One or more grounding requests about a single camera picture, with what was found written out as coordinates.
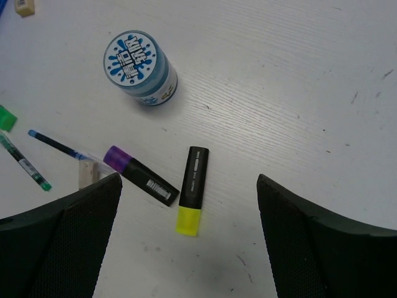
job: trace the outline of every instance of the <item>plastic container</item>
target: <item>plastic container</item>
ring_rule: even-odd
[[[142,31],[116,36],[104,55],[110,81],[147,106],[157,106],[174,95],[177,74],[157,42]]]

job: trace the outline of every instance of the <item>yellow cap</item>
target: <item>yellow cap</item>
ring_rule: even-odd
[[[197,236],[199,230],[201,209],[179,206],[176,231],[187,236]]]

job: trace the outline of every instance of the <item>container label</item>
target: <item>container label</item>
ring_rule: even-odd
[[[146,97],[134,97],[139,100],[142,104],[147,106],[157,106],[162,104],[164,101],[169,99],[175,92],[178,77],[175,69],[171,64],[168,64],[168,76],[164,84],[153,94]]]
[[[156,48],[148,37],[126,32],[109,45],[104,66],[113,82],[129,87],[142,83],[152,73],[156,60]]]

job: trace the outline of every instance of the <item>purple highlighter cap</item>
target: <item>purple highlighter cap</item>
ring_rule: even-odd
[[[132,156],[126,154],[119,147],[111,146],[104,157],[104,162],[121,174],[131,159]]]

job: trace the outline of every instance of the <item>eraser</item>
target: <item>eraser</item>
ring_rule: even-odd
[[[34,0],[14,0],[15,1],[15,12],[21,17],[31,16],[35,14],[35,2]]]
[[[79,190],[98,182],[98,164],[92,160],[80,160],[79,162]]]
[[[17,117],[12,115],[3,106],[0,106],[0,129],[10,132],[17,122]]]
[[[197,236],[203,204],[205,177],[210,150],[191,147],[187,157],[184,182],[176,223],[178,233]]]

